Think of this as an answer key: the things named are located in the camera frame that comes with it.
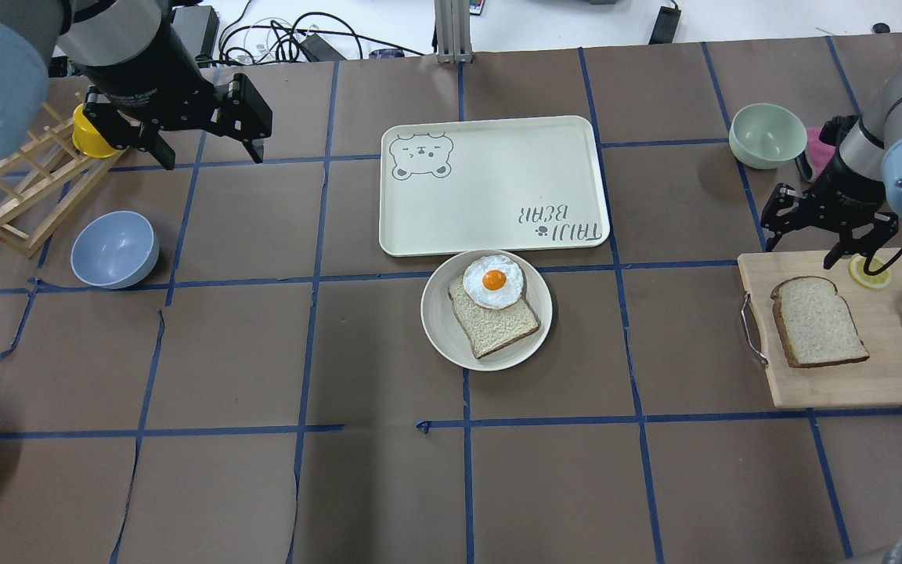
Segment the cutting board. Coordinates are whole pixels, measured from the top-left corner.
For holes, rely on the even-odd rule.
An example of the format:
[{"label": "cutting board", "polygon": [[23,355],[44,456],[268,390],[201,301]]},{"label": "cutting board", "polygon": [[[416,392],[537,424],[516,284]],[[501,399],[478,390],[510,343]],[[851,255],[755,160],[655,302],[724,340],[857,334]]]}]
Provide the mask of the cutting board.
[{"label": "cutting board", "polygon": [[[888,260],[895,250],[877,254]],[[776,407],[902,406],[902,257],[891,267],[893,282],[882,290],[859,286],[848,274],[848,262],[823,269],[826,251],[745,254],[738,258],[744,290],[759,339],[755,346],[767,357],[767,384]],[[837,285],[848,302],[869,360],[837,367],[792,368],[785,360],[774,325],[774,286],[797,276],[821,276]]]}]

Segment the pink cloth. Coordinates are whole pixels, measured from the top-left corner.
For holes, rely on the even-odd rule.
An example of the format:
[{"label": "pink cloth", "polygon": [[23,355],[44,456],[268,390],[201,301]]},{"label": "pink cloth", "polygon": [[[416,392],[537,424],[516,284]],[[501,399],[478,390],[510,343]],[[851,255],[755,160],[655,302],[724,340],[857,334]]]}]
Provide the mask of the pink cloth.
[{"label": "pink cloth", "polygon": [[820,143],[820,128],[806,128],[806,160],[813,168],[813,178],[823,172],[831,157],[834,157],[834,147]]}]

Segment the plate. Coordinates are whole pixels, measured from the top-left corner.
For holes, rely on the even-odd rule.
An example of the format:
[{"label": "plate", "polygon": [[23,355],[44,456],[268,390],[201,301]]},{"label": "plate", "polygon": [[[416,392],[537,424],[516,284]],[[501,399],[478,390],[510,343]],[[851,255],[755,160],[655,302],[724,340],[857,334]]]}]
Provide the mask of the plate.
[{"label": "plate", "polygon": [[378,242],[391,256],[594,247],[611,232],[579,115],[396,125],[380,162]]},{"label": "plate", "polygon": [[[465,272],[468,265],[481,257],[503,255],[515,261],[524,272],[524,299],[538,318],[538,330],[519,342],[509,344],[501,350],[487,354],[482,358],[472,356],[472,347],[465,336],[465,330],[458,324],[448,297],[448,286],[455,277]],[[468,251],[455,255],[441,264],[423,289],[420,300],[420,317],[423,330],[433,344],[437,353],[443,354],[447,360],[469,371],[501,371],[532,356],[541,343],[545,342],[548,328],[552,324],[552,296],[548,293],[545,279],[541,277],[529,262],[505,251]]]}]

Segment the lemon slice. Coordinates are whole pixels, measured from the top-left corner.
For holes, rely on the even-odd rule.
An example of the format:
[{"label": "lemon slice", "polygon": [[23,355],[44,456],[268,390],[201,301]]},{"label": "lemon slice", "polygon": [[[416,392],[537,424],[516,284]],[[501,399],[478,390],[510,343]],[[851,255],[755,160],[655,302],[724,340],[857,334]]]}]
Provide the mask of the lemon slice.
[{"label": "lemon slice", "polygon": [[[869,264],[869,270],[875,271],[882,267],[882,261],[873,257],[872,262]],[[892,271],[890,269],[886,269],[885,272],[881,272],[874,276],[865,274],[865,257],[862,255],[855,255],[851,258],[851,261],[848,261],[848,273],[855,279],[855,282],[873,290],[882,290],[886,286],[889,286],[890,282],[893,281]]]}]

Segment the bread slice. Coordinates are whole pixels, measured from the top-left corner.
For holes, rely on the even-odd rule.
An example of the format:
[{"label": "bread slice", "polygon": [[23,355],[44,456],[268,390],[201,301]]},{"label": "bread slice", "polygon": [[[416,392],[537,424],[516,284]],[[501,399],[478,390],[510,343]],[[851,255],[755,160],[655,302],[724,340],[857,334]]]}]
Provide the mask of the bread slice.
[{"label": "bread slice", "polygon": [[482,358],[496,353],[538,330],[538,319],[523,297],[503,309],[486,309],[465,293],[463,278],[459,276],[451,281],[448,297],[451,298],[454,316],[472,345],[473,356]]},{"label": "bread slice", "polygon": [[788,365],[830,367],[869,360],[848,302],[837,286],[819,276],[792,278],[774,286],[774,324]]}]

